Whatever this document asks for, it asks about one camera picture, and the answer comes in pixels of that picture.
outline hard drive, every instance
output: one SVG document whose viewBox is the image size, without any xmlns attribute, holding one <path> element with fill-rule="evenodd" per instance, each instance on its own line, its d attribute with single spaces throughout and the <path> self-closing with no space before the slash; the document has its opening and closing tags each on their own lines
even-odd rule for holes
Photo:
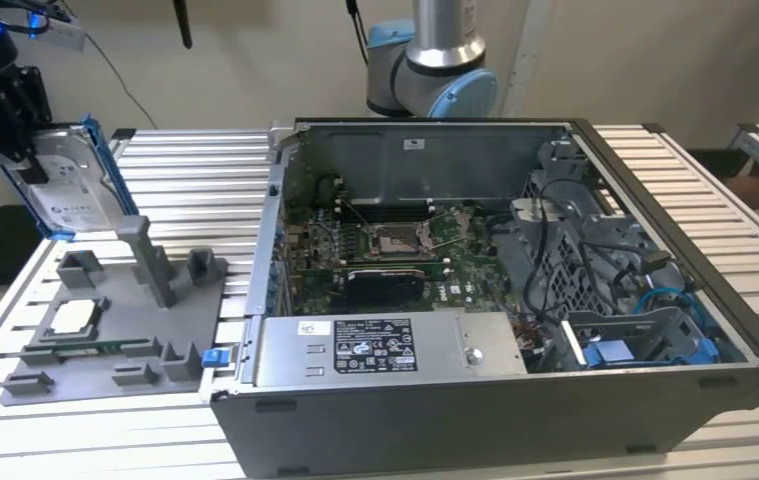
<svg viewBox="0 0 759 480">
<path fill-rule="evenodd" d="M 137 214 L 95 120 L 39 131 L 33 144 L 46 183 L 26 184 L 13 169 L 2 171 L 46 238 L 110 230 L 123 215 Z"/>
</svg>

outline cable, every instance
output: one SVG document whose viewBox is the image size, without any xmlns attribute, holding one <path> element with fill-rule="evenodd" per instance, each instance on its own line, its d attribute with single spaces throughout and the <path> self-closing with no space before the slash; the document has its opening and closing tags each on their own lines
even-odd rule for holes
<svg viewBox="0 0 759 480">
<path fill-rule="evenodd" d="M 357 49 L 361 53 L 364 65 L 366 65 L 366 36 L 364 35 L 364 22 L 361 21 L 361 12 L 357 9 L 357 0 L 345 0 L 346 13 L 352 20 L 352 28 L 354 29 L 354 41 L 357 42 Z"/>
<path fill-rule="evenodd" d="M 364 44 L 361 43 L 361 36 L 357 30 L 357 21 L 352 17 L 352 27 L 354 28 L 354 40 L 357 42 L 357 50 L 361 52 L 361 60 L 364 60 L 364 65 L 366 65 L 366 52 L 364 51 Z"/>
<path fill-rule="evenodd" d="M 538 189 L 538 195 L 537 196 L 541 197 L 541 195 L 544 194 L 545 188 L 548 188 L 554 183 L 560 183 L 560 182 L 575 183 L 587 189 L 589 188 L 585 183 L 583 183 L 580 180 L 575 180 L 573 178 L 554 178 L 553 180 L 544 183 L 544 185 Z"/>
<path fill-rule="evenodd" d="M 73 13 L 73 10 L 67 6 L 67 2 L 65 2 L 65 0 L 59 0 L 59 1 L 61 1 L 61 5 L 63 5 L 63 8 L 67 10 L 67 13 L 75 17 L 75 13 Z M 117 78 L 117 81 L 121 84 L 121 88 L 123 89 L 123 93 L 126 94 L 126 97 L 132 100 L 132 102 L 136 104 L 136 107 L 138 107 L 138 110 L 141 110 L 141 113 L 148 118 L 148 122 L 150 122 L 150 126 L 158 130 L 160 127 L 157 126 L 156 122 L 153 121 L 150 114 L 148 113 L 145 108 L 141 106 L 141 103 L 138 103 L 138 100 L 136 100 L 136 97 L 133 96 L 133 94 L 129 92 L 129 87 L 126 86 L 126 82 L 123 82 L 123 77 L 121 76 L 119 72 L 117 71 L 117 68 L 114 67 L 114 64 L 111 63 L 111 60 L 109 60 L 107 55 L 102 51 L 102 48 L 99 48 L 99 45 L 97 44 L 97 42 L 94 41 L 93 37 L 90 36 L 90 34 L 87 32 L 85 32 L 85 38 L 87 39 L 87 41 L 93 45 L 94 49 L 97 50 L 97 53 L 99 53 L 99 56 L 102 57 L 102 59 L 106 62 L 106 65 L 109 65 L 109 68 L 111 69 L 111 73 L 114 73 L 114 77 Z"/>
<path fill-rule="evenodd" d="M 616 243 L 597 243 L 597 242 L 591 242 L 588 240 L 580 240 L 577 242 L 577 246 L 581 245 L 595 248 L 601 248 L 604 250 L 621 250 L 623 252 L 629 252 L 640 256 L 645 254 L 645 250 L 643 250 L 639 247 L 632 247 L 631 245 L 619 245 Z"/>
<path fill-rule="evenodd" d="M 616 291 L 617 289 L 621 289 L 621 279 L 633 272 L 633 266 L 631 264 L 628 264 L 621 270 L 619 270 L 619 272 L 616 273 L 616 276 L 613 277 L 612 281 L 609 282 L 609 296 L 615 299 L 617 296 L 616 295 Z"/>
<path fill-rule="evenodd" d="M 357 29 L 361 32 L 361 42 L 364 43 L 364 47 L 366 47 L 366 33 L 364 32 L 364 20 L 361 19 L 360 11 L 356 14 L 356 18 L 357 18 Z"/>
<path fill-rule="evenodd" d="M 639 301 L 636 302 L 636 306 L 633 307 L 631 314 L 636 315 L 637 313 L 640 313 L 640 311 L 643 310 L 643 306 L 645 305 L 648 300 L 655 295 L 659 295 L 661 293 L 671 293 L 673 295 L 677 295 L 687 302 L 687 305 L 691 307 L 691 309 L 696 313 L 696 319 L 700 321 L 699 330 L 701 330 L 704 332 L 704 327 L 707 324 L 704 314 L 701 313 L 701 310 L 699 310 L 699 306 L 696 305 L 696 302 L 693 302 L 693 299 L 689 297 L 689 295 L 687 295 L 677 288 L 660 287 L 660 288 L 655 288 L 653 290 L 649 290 L 648 292 L 645 292 L 645 294 L 640 297 Z"/>
<path fill-rule="evenodd" d="M 583 248 L 583 244 L 584 244 L 583 240 L 577 242 L 577 253 L 580 254 L 580 261 L 583 263 L 583 270 L 587 274 L 587 282 L 589 282 L 589 288 L 595 296 L 599 298 L 599 300 L 607 304 L 613 313 L 619 314 L 621 313 L 621 311 L 619 310 L 619 306 L 609 298 L 607 298 L 607 295 L 604 295 L 604 293 L 597 288 L 597 279 L 595 278 L 595 270 L 592 270 L 589 255 L 587 254 L 587 249 Z"/>
<path fill-rule="evenodd" d="M 556 274 L 556 266 L 550 268 L 550 273 L 548 274 L 548 278 L 544 281 L 544 295 L 541 296 L 542 298 L 541 298 L 541 308 L 540 308 L 542 312 L 552 312 L 563 305 L 568 304 L 568 299 L 565 298 L 548 307 L 548 293 L 550 293 L 549 285 L 550 281 L 553 280 L 554 274 Z"/>
<path fill-rule="evenodd" d="M 544 312 L 538 307 L 536 307 L 533 305 L 533 302 L 529 299 L 529 289 L 530 289 L 532 284 L 533 284 L 533 278 L 536 277 L 536 273 L 538 272 L 538 269 L 541 268 L 541 261 L 544 259 L 544 250 L 545 250 L 546 243 L 548 243 L 548 217 L 546 217 L 546 213 L 544 211 L 544 205 L 542 205 L 541 199 L 538 199 L 538 214 L 541 217 L 541 220 L 538 222 L 538 224 L 540 224 L 538 246 L 536 249 L 536 258 L 533 260 L 533 268 L 529 271 L 529 274 L 526 275 L 526 280 L 524 281 L 524 287 L 521 288 L 521 297 L 524 299 L 524 303 L 526 304 L 526 308 L 529 309 L 530 312 L 533 312 L 533 314 L 536 315 L 536 318 L 540 318 L 541 320 L 548 322 L 550 325 L 556 326 L 556 325 L 559 325 L 557 321 L 553 319 L 553 317 L 550 317 L 550 315 L 548 315 L 546 312 Z"/>
</svg>

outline black cable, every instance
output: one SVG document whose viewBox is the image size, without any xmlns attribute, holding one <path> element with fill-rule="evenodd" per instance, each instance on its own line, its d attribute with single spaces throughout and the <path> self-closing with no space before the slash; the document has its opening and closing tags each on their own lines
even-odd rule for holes
<svg viewBox="0 0 759 480">
<path fill-rule="evenodd" d="M 595 278 L 595 271 L 592 270 L 592 264 L 589 263 L 589 255 L 587 254 L 587 249 L 583 247 L 585 242 L 577 242 L 577 253 L 580 254 L 580 261 L 583 262 L 583 270 L 587 274 L 587 281 L 589 282 L 589 288 L 592 289 L 592 293 L 595 296 L 607 304 L 607 306 L 612 309 L 613 313 L 621 313 L 619 311 L 619 307 L 613 303 L 613 301 L 607 298 L 607 295 L 599 290 L 597 288 L 597 280 Z"/>
<path fill-rule="evenodd" d="M 583 188 L 589 188 L 587 186 L 585 183 L 583 183 L 580 180 L 575 180 L 573 178 L 554 178 L 553 180 L 550 180 L 549 182 L 545 182 L 544 185 L 541 186 L 541 188 L 538 189 L 538 195 L 537 197 L 541 197 L 541 195 L 544 195 L 544 190 L 545 188 L 548 188 L 550 185 L 553 185 L 554 183 L 560 183 L 560 182 L 565 182 L 565 183 L 575 183 L 577 185 L 580 185 Z"/>
<path fill-rule="evenodd" d="M 533 259 L 533 268 L 526 275 L 526 280 L 524 281 L 524 287 L 521 288 L 521 297 L 524 299 L 524 303 L 526 304 L 526 308 L 530 312 L 536 315 L 536 318 L 540 318 L 550 325 L 559 325 L 559 322 L 544 312 L 538 307 L 533 305 L 533 302 L 529 299 L 529 289 L 533 284 L 533 278 L 536 277 L 536 273 L 541 268 L 541 261 L 544 259 L 544 250 L 548 243 L 548 217 L 544 211 L 544 205 L 541 199 L 538 199 L 538 213 L 541 220 L 538 221 L 540 224 L 540 232 L 538 232 L 538 246 L 536 249 L 536 258 Z"/>
<path fill-rule="evenodd" d="M 354 29 L 354 41 L 357 42 L 357 49 L 361 52 L 361 59 L 366 65 L 366 35 L 364 35 L 364 22 L 361 21 L 361 12 L 357 8 L 357 0 L 345 0 L 346 13 L 352 20 L 352 28 Z"/>
<path fill-rule="evenodd" d="M 568 299 L 556 302 L 553 305 L 550 305 L 548 308 L 542 308 L 541 311 L 542 312 L 552 312 L 553 310 L 556 310 L 557 308 L 560 308 L 563 305 L 568 304 Z"/>
<path fill-rule="evenodd" d="M 604 250 L 621 250 L 623 252 L 633 253 L 639 256 L 643 256 L 647 253 L 647 251 L 639 247 L 632 247 L 631 245 L 620 245 L 617 243 L 599 243 L 599 242 L 591 242 L 588 240 L 580 240 L 577 242 L 577 246 L 580 247 L 581 245 L 600 248 Z"/>
<path fill-rule="evenodd" d="M 67 6 L 67 2 L 65 0 L 61 0 L 61 5 L 63 5 L 63 8 L 67 10 L 67 13 L 75 17 L 75 13 L 73 13 L 73 10 L 70 10 L 70 7 Z M 87 41 L 90 42 L 94 49 L 97 50 L 97 53 L 99 53 L 99 56 L 105 60 L 106 65 L 109 65 L 109 68 L 111 69 L 111 73 L 114 73 L 114 77 L 117 78 L 117 81 L 121 84 L 121 88 L 123 89 L 123 93 L 126 94 L 126 97 L 129 97 L 132 102 L 136 104 L 136 107 L 138 107 L 138 110 L 141 110 L 141 113 L 148 118 L 148 122 L 150 122 L 150 126 L 158 130 L 160 127 L 156 125 L 156 122 L 153 121 L 153 118 L 150 117 L 150 114 L 148 113 L 145 108 L 141 106 L 141 103 L 138 103 L 138 100 L 136 100 L 136 97 L 133 96 L 133 94 L 129 92 L 129 87 L 126 86 L 126 82 L 123 82 L 123 77 L 118 73 L 117 68 L 114 67 L 114 64 L 111 63 L 111 60 L 109 60 L 107 55 L 102 51 L 102 48 L 99 48 L 99 45 L 97 44 L 97 42 L 94 41 L 93 37 L 90 36 L 90 34 L 87 32 L 85 32 L 85 38 L 87 38 Z"/>
<path fill-rule="evenodd" d="M 352 17 L 352 27 L 354 28 L 354 39 L 357 41 L 357 50 L 361 52 L 361 60 L 364 60 L 364 65 L 366 65 L 366 52 L 364 51 L 364 44 L 361 43 L 361 35 L 357 30 L 357 20 Z"/>
<path fill-rule="evenodd" d="M 550 281 L 553 281 L 553 274 L 556 273 L 556 266 L 550 265 L 550 273 L 548 273 L 544 279 L 544 294 L 541 295 L 541 308 L 538 310 L 544 311 L 548 306 L 548 293 L 550 293 Z"/>
<path fill-rule="evenodd" d="M 620 291 L 621 293 L 624 293 L 624 290 L 621 289 L 621 279 L 631 273 L 633 273 L 633 266 L 628 264 L 621 270 L 619 270 L 616 276 L 609 282 L 609 296 L 613 300 L 616 300 L 621 296 Z"/>
</svg>

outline blue latch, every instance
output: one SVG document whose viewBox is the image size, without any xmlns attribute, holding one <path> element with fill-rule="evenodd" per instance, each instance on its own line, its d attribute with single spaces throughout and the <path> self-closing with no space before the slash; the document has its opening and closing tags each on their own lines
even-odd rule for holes
<svg viewBox="0 0 759 480">
<path fill-rule="evenodd" d="M 689 365 L 708 365 L 719 362 L 720 352 L 708 338 L 703 338 L 696 345 L 696 351 L 687 357 Z"/>
<path fill-rule="evenodd" d="M 221 368 L 228 365 L 230 365 L 229 348 L 209 348 L 204 350 L 204 355 L 201 355 L 201 367 Z"/>
</svg>

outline blue cable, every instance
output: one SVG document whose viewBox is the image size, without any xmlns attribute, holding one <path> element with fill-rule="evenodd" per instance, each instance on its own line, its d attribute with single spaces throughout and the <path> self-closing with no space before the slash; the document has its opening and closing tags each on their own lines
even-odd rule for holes
<svg viewBox="0 0 759 480">
<path fill-rule="evenodd" d="M 661 287 L 661 288 L 655 288 L 653 290 L 645 292 L 645 294 L 640 297 L 640 301 L 636 302 L 636 307 L 633 307 L 631 314 L 636 315 L 637 313 L 640 313 L 640 310 L 643 309 L 645 302 L 648 302 L 648 299 L 655 295 L 657 295 L 659 293 L 672 293 L 684 299 L 684 301 L 689 305 L 689 308 L 692 308 L 693 312 L 696 313 L 696 319 L 700 321 L 699 330 L 704 332 L 704 326 L 705 326 L 704 314 L 701 313 L 701 310 L 699 310 L 699 306 L 696 305 L 696 302 L 693 302 L 693 299 L 689 297 L 689 295 L 681 292 L 677 288 Z"/>
</svg>

